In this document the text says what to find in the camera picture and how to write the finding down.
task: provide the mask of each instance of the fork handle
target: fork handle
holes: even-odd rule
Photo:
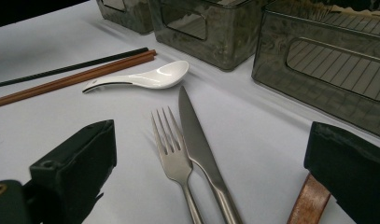
[[[193,223],[194,224],[203,224],[204,222],[202,221],[201,214],[199,213],[198,208],[195,204],[195,201],[192,198],[192,193],[190,192],[190,187],[189,187],[188,183],[181,185],[181,188],[184,191],[184,195],[186,197],[187,204],[188,204],[189,209],[190,209],[190,216],[192,218]]]

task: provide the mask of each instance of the fork tine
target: fork tine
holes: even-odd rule
[[[164,119],[165,119],[166,127],[167,127],[167,129],[169,131],[169,134],[170,134],[170,141],[172,143],[173,151],[178,151],[179,148],[178,148],[178,145],[177,145],[177,141],[175,140],[175,137],[173,136],[173,132],[172,132],[172,129],[170,128],[169,120],[166,117],[164,109],[162,109],[162,112],[163,112],[163,116],[164,116]]]
[[[172,110],[170,109],[169,106],[168,106],[168,108],[169,108],[169,114],[170,114],[170,118],[172,120],[173,126],[175,126],[175,131],[176,131],[176,135],[177,135],[177,138],[178,138],[178,144],[180,145],[180,150],[181,149],[185,149],[184,136],[181,133],[180,129],[178,128],[178,125],[176,123],[175,116],[173,116]]]
[[[158,120],[160,122],[160,126],[162,128],[162,133],[163,133],[163,137],[164,137],[164,143],[165,143],[165,147],[166,147],[166,155],[169,154],[169,152],[174,152],[172,147],[170,146],[169,142],[168,142],[168,139],[167,139],[167,134],[166,134],[166,131],[164,130],[164,127],[163,127],[163,124],[162,124],[162,120],[161,120],[161,116],[160,116],[160,112],[157,110],[157,115],[158,115]]]
[[[157,148],[160,151],[160,154],[167,155],[166,149],[163,147],[160,133],[158,132],[157,124],[155,123],[154,115],[151,113],[152,127],[154,128],[154,137],[155,142],[157,143]]]

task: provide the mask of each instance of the spoon handle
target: spoon handle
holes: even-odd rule
[[[128,76],[100,77],[100,78],[97,78],[97,79],[89,82],[85,86],[85,88],[82,92],[86,93],[86,92],[94,90],[98,87],[105,86],[105,85],[111,85],[111,84],[133,84],[133,82],[131,82],[131,80]]]

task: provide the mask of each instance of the fork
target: fork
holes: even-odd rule
[[[172,120],[171,122],[173,123],[175,127],[175,131],[176,131],[176,137],[178,140],[178,144],[177,144],[177,141],[174,138],[172,129],[170,128],[170,125],[169,125],[169,121],[163,109],[162,109],[162,113],[164,116],[166,128],[169,131],[170,143],[168,141],[168,137],[163,127],[160,113],[158,112],[158,110],[157,110],[157,116],[158,116],[158,121],[161,126],[163,143],[161,140],[161,135],[158,132],[154,115],[152,113],[151,113],[151,119],[152,119],[152,125],[154,128],[155,141],[157,143],[158,151],[160,152],[163,170],[169,179],[172,179],[175,182],[177,182],[183,189],[184,195],[187,200],[187,204],[190,209],[190,215],[191,215],[193,223],[201,224],[203,223],[201,215],[198,211],[198,208],[196,207],[195,201],[193,200],[192,194],[190,192],[188,179],[192,171],[192,162],[190,161],[190,158],[188,157],[188,154],[187,154],[187,148],[184,143],[183,134],[178,129],[175,117],[173,116],[172,111],[169,108],[169,113]]]

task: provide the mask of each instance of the knife handle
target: knife handle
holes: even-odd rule
[[[224,216],[224,220],[228,224],[241,224],[242,219],[239,216],[236,206],[233,202],[231,194],[228,192],[228,189],[218,189],[215,186],[212,186],[213,193],[216,200],[218,201],[219,209]]]

